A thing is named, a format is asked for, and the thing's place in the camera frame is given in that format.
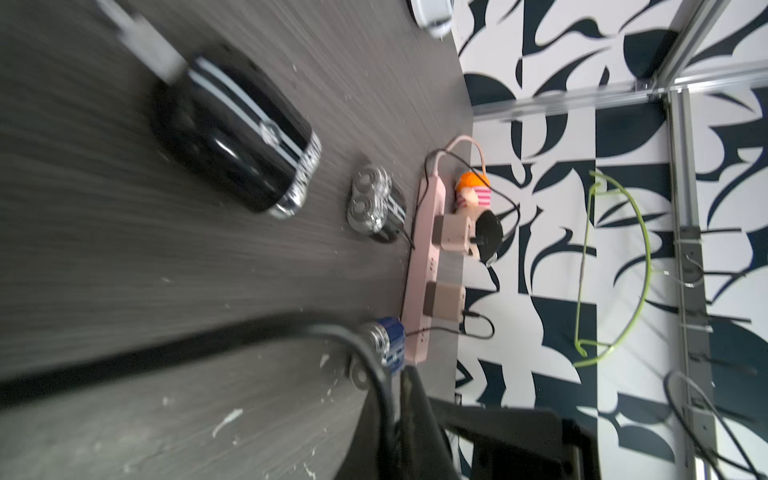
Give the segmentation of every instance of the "pink power strip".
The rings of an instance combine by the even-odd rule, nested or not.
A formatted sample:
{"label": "pink power strip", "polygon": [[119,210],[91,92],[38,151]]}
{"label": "pink power strip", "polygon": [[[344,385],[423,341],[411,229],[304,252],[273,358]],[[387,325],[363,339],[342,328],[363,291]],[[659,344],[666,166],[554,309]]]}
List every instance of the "pink power strip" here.
{"label": "pink power strip", "polygon": [[[406,280],[406,296],[402,303],[400,317],[406,332],[415,332],[429,328],[432,317],[424,315],[424,297],[427,282],[437,280],[437,267],[440,261],[440,248],[432,243],[432,230],[435,217],[445,212],[445,185],[440,177],[433,175],[422,180],[419,197],[426,188],[426,195],[419,211],[413,231],[415,249],[411,252]],[[406,337],[406,362],[411,365],[423,362],[427,358],[429,332]]]}

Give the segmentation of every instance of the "black round object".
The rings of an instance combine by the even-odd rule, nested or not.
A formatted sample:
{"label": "black round object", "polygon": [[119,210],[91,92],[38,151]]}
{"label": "black round object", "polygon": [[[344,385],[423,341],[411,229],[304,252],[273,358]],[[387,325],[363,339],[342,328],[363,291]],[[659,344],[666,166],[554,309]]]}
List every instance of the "black round object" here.
{"label": "black round object", "polygon": [[475,221],[475,239],[477,239],[480,261],[487,263],[502,245],[504,230],[502,222],[490,210],[484,211]]}

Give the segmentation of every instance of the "cable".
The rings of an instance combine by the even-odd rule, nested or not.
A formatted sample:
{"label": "cable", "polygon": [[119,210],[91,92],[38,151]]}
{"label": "cable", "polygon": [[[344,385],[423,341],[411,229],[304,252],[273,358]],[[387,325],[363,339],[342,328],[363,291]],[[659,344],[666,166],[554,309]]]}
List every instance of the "cable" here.
{"label": "cable", "polygon": [[405,228],[404,228],[404,229],[402,229],[402,235],[403,235],[403,236],[406,238],[406,240],[408,240],[408,243],[410,243],[410,244],[411,244],[411,249],[412,249],[412,250],[415,250],[415,249],[416,249],[416,245],[414,245],[414,243],[413,243],[413,240],[412,240],[412,239],[411,239],[411,237],[408,235],[408,233],[406,232],[406,229],[405,229]]}
{"label": "cable", "polygon": [[[730,465],[730,466],[732,466],[734,468],[738,468],[742,472],[752,473],[752,471],[750,470],[749,467],[747,467],[745,465],[741,465],[740,463],[734,462],[733,460],[731,460],[728,457],[723,457],[721,454],[719,454],[717,452],[712,452],[712,453],[717,457],[718,460],[722,460],[723,462],[726,462],[728,465]],[[765,478],[766,478],[765,475],[760,474],[760,479],[761,480],[765,480]]]}
{"label": "cable", "polygon": [[[697,435],[694,433],[694,431],[690,428],[688,425],[688,422],[685,421],[685,418],[683,417],[683,414],[680,412],[680,410],[677,409],[677,405],[674,403],[674,399],[672,398],[672,393],[670,391],[670,383],[672,382],[672,379],[676,376],[679,376],[685,383],[687,383],[689,386],[692,386],[694,390],[701,396],[701,399],[704,401],[704,403],[707,404],[707,408],[715,415],[717,420],[720,422],[720,424],[723,426],[725,431],[728,433],[728,436],[731,440],[733,440],[733,443],[736,445],[736,448],[739,450],[739,453],[742,457],[744,457],[744,460],[746,461],[748,467],[743,468],[747,472],[751,473],[755,476],[757,480],[762,480],[763,476],[757,471],[755,468],[755,465],[753,465],[752,460],[750,457],[746,454],[744,451],[744,448],[742,448],[741,444],[737,440],[736,436],[731,431],[728,424],[725,423],[725,419],[723,416],[718,412],[715,405],[712,403],[712,401],[707,397],[707,395],[704,393],[704,391],[699,387],[696,382],[694,382],[692,379],[690,379],[689,376],[685,375],[679,370],[674,370],[672,372],[669,372],[664,377],[664,396],[667,397],[667,402],[670,404],[670,408],[672,409],[672,413],[674,413],[675,418],[677,418],[677,421],[680,422],[683,425],[683,429],[685,429],[685,432],[688,434],[690,439],[694,442],[696,447],[699,449],[699,453],[703,456],[703,459],[710,464],[712,469],[717,473],[717,476],[721,480],[726,480],[725,475],[720,471],[720,469],[717,467],[717,464],[715,463],[714,458],[712,458],[712,453],[715,454],[716,457],[720,457],[717,452],[712,452],[706,448],[704,448],[704,445],[702,445],[701,440],[697,437]],[[733,461],[726,460],[726,463],[729,463],[731,465],[737,466],[738,464],[735,464]]]}
{"label": "cable", "polygon": [[383,478],[394,478],[395,407],[389,374],[382,367],[371,346],[360,335],[326,314],[286,313],[250,319],[160,345],[5,380],[0,382],[0,410],[81,387],[229,353],[268,340],[301,336],[321,336],[337,340],[351,347],[362,360],[379,404],[379,472]]}
{"label": "cable", "polygon": [[489,319],[487,316],[483,315],[482,313],[472,312],[471,310],[465,310],[462,312],[464,316],[471,316],[475,318],[482,318],[485,319],[486,322],[488,322],[488,325],[491,326],[491,334],[490,335],[475,335],[474,333],[467,333],[467,332],[461,332],[459,330],[453,330],[449,328],[445,328],[444,326],[430,326],[425,329],[416,330],[415,332],[406,333],[406,336],[416,335],[422,332],[428,332],[429,330],[442,330],[443,332],[449,332],[449,333],[455,333],[456,335],[462,335],[462,336],[468,336],[472,337],[473,339],[480,339],[480,340],[490,340],[493,338],[493,336],[496,334],[496,326],[493,324],[491,319]]}
{"label": "cable", "polygon": [[[426,155],[426,157],[424,157],[424,177],[426,178],[426,186],[424,188],[424,193],[421,195],[419,200],[416,202],[416,209],[413,211],[413,222],[412,222],[412,226],[411,226],[411,232],[413,232],[413,230],[415,229],[416,215],[419,213],[419,208],[421,208],[422,202],[424,201],[424,197],[426,197],[427,190],[429,189],[429,174],[427,173],[427,162],[429,162],[429,159],[432,158],[434,155],[436,155],[438,152],[442,152],[443,154],[447,154],[447,155],[450,155],[450,156],[454,157],[456,160],[462,162],[470,170],[482,170],[480,167],[473,167],[466,160],[464,160],[463,158],[461,158],[457,154],[453,153],[452,151],[446,150],[445,148],[437,148],[437,149],[429,152]],[[503,216],[509,215],[513,211],[516,211],[518,213],[518,219],[517,219],[517,221],[515,221],[515,225],[505,235],[502,236],[502,243],[504,243],[518,229],[518,226],[520,225],[520,220],[521,220],[520,204],[516,204],[514,201],[512,201],[511,198],[507,197],[502,192],[500,192],[500,191],[496,190],[495,188],[491,187],[491,185],[487,181],[485,181],[485,178],[483,178],[483,177],[481,177],[479,175],[477,177],[480,179],[480,181],[486,187],[488,187],[488,189],[490,191],[492,191],[495,194],[500,195],[502,198],[507,200],[512,205],[512,207],[509,210],[501,212],[500,214],[496,215],[496,217],[500,217],[502,215]]]}
{"label": "cable", "polygon": [[[587,221],[584,228],[584,245],[581,251],[581,272],[579,273],[578,295],[576,298],[576,331],[574,333],[574,347],[579,352],[579,354],[581,354],[581,356],[583,357],[587,356],[587,351],[581,345],[606,346],[607,348],[600,355],[594,356],[589,359],[579,360],[578,362],[574,362],[573,365],[577,369],[584,366],[592,366],[597,362],[600,362],[603,358],[605,358],[607,355],[609,355],[614,350],[616,350],[616,348],[627,338],[627,335],[629,335],[630,330],[632,330],[632,327],[637,323],[637,320],[640,318],[640,314],[643,310],[643,305],[645,305],[645,299],[647,298],[648,290],[650,289],[650,274],[651,274],[650,240],[648,238],[648,229],[645,226],[645,220],[643,220],[643,214],[640,212],[640,208],[637,206],[637,203],[634,201],[634,198],[632,197],[632,195],[630,195],[630,193],[627,191],[626,188],[624,188],[621,184],[619,184],[616,180],[609,177],[608,175],[601,174],[600,172],[597,172],[594,170],[590,170],[589,174],[595,179],[595,183],[590,187],[589,192],[587,194],[589,200],[587,202]],[[589,212],[591,211],[591,208],[592,208],[592,198],[594,198],[594,196],[597,195],[597,189],[601,185],[599,182],[597,182],[598,178],[601,178],[606,182],[608,182],[609,184],[612,184],[621,193],[624,194],[627,200],[629,200],[629,203],[632,206],[632,209],[634,210],[635,215],[637,215],[637,222],[640,224],[640,229],[643,232],[643,244],[645,246],[645,278],[643,280],[643,293],[640,295],[640,300],[637,302],[637,306],[634,308],[634,312],[632,313],[632,318],[630,319],[629,323],[627,324],[627,326],[624,327],[624,330],[621,331],[621,333],[619,334],[619,337],[616,338],[616,340],[612,344],[598,342],[597,340],[579,338],[579,319],[581,317],[581,288],[584,284],[584,267],[586,265],[586,259],[587,259],[587,243],[588,243],[589,225],[590,225]]]}

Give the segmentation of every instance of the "battery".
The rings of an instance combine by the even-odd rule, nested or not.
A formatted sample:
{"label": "battery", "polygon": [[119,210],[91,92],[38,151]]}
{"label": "battery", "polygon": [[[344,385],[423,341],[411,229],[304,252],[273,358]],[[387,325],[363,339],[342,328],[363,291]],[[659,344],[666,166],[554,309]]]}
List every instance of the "battery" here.
{"label": "battery", "polygon": [[[387,316],[360,327],[360,334],[367,339],[382,366],[392,375],[397,374],[406,364],[406,328],[396,316]],[[368,389],[370,381],[365,367],[356,356],[349,364],[349,377],[359,389]]]}

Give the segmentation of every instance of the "black cable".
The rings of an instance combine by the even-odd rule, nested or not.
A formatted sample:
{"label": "black cable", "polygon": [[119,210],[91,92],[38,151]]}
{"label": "black cable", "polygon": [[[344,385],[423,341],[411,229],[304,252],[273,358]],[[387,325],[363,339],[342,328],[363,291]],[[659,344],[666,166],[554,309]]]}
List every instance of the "black cable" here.
{"label": "black cable", "polygon": [[[424,177],[427,180],[426,181],[426,186],[425,186],[425,189],[424,189],[424,193],[419,198],[419,201],[416,202],[416,209],[413,211],[413,222],[412,222],[412,226],[411,226],[411,232],[413,232],[413,230],[415,228],[416,214],[419,212],[419,208],[422,206],[422,202],[424,201],[424,197],[426,197],[427,190],[429,189],[429,174],[427,173],[427,162],[429,162],[429,159],[434,157],[435,154],[437,154],[438,152],[442,152],[444,154],[450,155],[451,157],[454,157],[456,160],[462,162],[469,170],[482,170],[480,167],[473,167],[472,165],[469,164],[469,162],[467,162],[466,160],[464,160],[463,158],[461,158],[457,154],[453,153],[452,151],[447,151],[445,148],[438,148],[438,149],[435,149],[435,150],[429,152],[427,154],[427,156],[424,157]],[[512,235],[518,229],[518,225],[520,225],[520,219],[521,219],[520,204],[516,204],[514,201],[512,201],[511,198],[507,197],[502,192],[500,192],[500,191],[496,190],[495,188],[491,187],[491,185],[487,181],[485,181],[485,178],[481,177],[480,175],[478,175],[477,178],[479,178],[480,181],[486,187],[488,187],[488,189],[490,191],[492,191],[495,194],[501,195],[502,198],[507,200],[512,205],[509,210],[501,212],[500,214],[496,215],[496,217],[501,217],[501,216],[509,215],[513,211],[516,211],[518,213],[518,219],[515,222],[515,225],[506,233],[506,235],[502,236],[502,243],[504,243],[509,238],[509,236]]]}
{"label": "black cable", "polygon": [[462,312],[462,314],[464,316],[471,316],[475,318],[485,319],[485,321],[488,322],[488,325],[491,326],[491,334],[485,335],[485,336],[475,335],[474,333],[467,333],[459,330],[449,329],[449,328],[445,328],[444,326],[430,326],[425,329],[416,330],[415,332],[406,333],[406,336],[417,335],[421,332],[428,332],[430,330],[442,330],[443,332],[455,333],[456,335],[469,336],[469,337],[472,337],[473,339],[489,340],[489,339],[492,339],[493,336],[496,334],[496,326],[493,324],[491,319],[489,319],[487,316],[483,315],[482,313],[472,312],[471,310],[465,310],[464,312]]}
{"label": "black cable", "polygon": [[229,353],[268,340],[301,336],[337,340],[351,347],[362,360],[379,404],[379,473],[383,478],[395,478],[395,408],[389,374],[360,335],[336,318],[324,314],[286,313],[251,319],[169,343],[5,380],[0,382],[0,410],[86,386]]}
{"label": "black cable", "polygon": [[402,229],[402,235],[406,238],[406,240],[408,240],[408,243],[411,244],[411,248],[415,250],[416,249],[416,245],[413,244],[413,240],[408,235],[408,233],[406,232],[405,228]]}
{"label": "black cable", "polygon": [[739,443],[736,436],[731,431],[728,424],[725,423],[725,419],[717,410],[717,408],[715,408],[715,405],[712,403],[709,397],[707,397],[707,395],[703,392],[701,387],[699,387],[696,384],[696,382],[691,380],[690,377],[686,376],[684,373],[680,371],[675,370],[673,372],[669,372],[664,377],[664,395],[667,397],[667,402],[669,402],[670,408],[672,408],[672,413],[674,413],[675,417],[677,418],[677,421],[680,422],[680,424],[682,424],[683,429],[685,429],[685,432],[688,434],[690,439],[694,442],[696,447],[699,449],[699,453],[702,455],[703,459],[707,463],[709,463],[712,469],[715,471],[715,473],[717,473],[717,476],[721,480],[726,480],[725,475],[723,475],[723,473],[717,467],[717,464],[715,463],[715,460],[714,458],[712,458],[711,454],[714,453],[715,456],[719,456],[719,455],[716,452],[712,452],[704,448],[704,445],[702,445],[698,436],[694,433],[694,431],[688,425],[688,422],[685,421],[685,418],[683,417],[682,412],[680,412],[680,410],[677,409],[677,405],[675,405],[674,403],[674,399],[672,398],[672,393],[670,392],[670,383],[672,382],[672,378],[674,378],[675,376],[679,376],[680,378],[682,378],[688,385],[692,386],[697,391],[697,393],[699,394],[701,399],[704,401],[704,403],[707,404],[707,408],[709,408],[709,410],[715,415],[717,420],[720,422],[720,424],[723,426],[725,431],[728,433],[728,436],[730,437],[730,439],[733,440],[733,443],[736,445],[736,448],[739,450],[739,453],[741,454],[741,456],[744,457],[744,460],[748,465],[747,471],[752,475],[754,475],[757,480],[762,480],[762,475],[757,471],[757,469],[755,468],[755,465],[753,465],[752,463],[752,460],[746,454],[746,452],[744,451],[744,448],[742,448],[741,444]]}
{"label": "black cable", "polygon": [[[726,462],[728,465],[730,465],[730,466],[732,466],[732,467],[734,467],[734,468],[738,468],[738,469],[739,469],[739,470],[741,470],[742,472],[746,472],[746,473],[752,473],[752,471],[750,471],[750,468],[749,468],[749,467],[747,467],[746,465],[741,465],[741,464],[740,464],[740,463],[738,463],[738,462],[734,462],[734,461],[733,461],[733,460],[731,460],[730,458],[728,458],[728,457],[723,457],[721,454],[719,454],[719,453],[717,453],[717,452],[713,452],[713,454],[715,454],[715,456],[716,456],[716,457],[717,457],[717,458],[718,458],[720,461],[722,461],[722,462]],[[761,478],[762,480],[764,480],[764,479],[766,478],[766,476],[765,476],[765,475],[763,475],[763,474],[760,474],[760,478]]]}

